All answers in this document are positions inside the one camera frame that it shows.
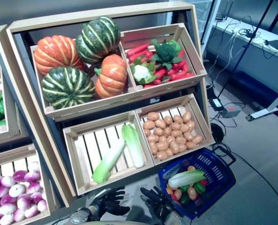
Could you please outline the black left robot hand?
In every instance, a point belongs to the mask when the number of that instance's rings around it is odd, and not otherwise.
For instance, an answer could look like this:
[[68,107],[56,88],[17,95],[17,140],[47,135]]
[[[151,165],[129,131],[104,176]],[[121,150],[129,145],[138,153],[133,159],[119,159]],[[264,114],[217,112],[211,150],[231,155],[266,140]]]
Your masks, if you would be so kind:
[[102,198],[99,206],[98,216],[101,218],[106,212],[114,216],[123,216],[130,211],[130,207],[120,205],[125,194],[125,186],[111,189],[105,197]]

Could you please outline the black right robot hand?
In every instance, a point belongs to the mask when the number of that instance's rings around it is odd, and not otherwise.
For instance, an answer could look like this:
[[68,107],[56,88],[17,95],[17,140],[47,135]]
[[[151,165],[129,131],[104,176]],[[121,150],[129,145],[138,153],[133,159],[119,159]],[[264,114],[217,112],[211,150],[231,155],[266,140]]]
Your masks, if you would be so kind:
[[169,199],[156,186],[152,189],[140,188],[141,193],[146,197],[146,203],[151,207],[159,219],[166,219],[175,209]]

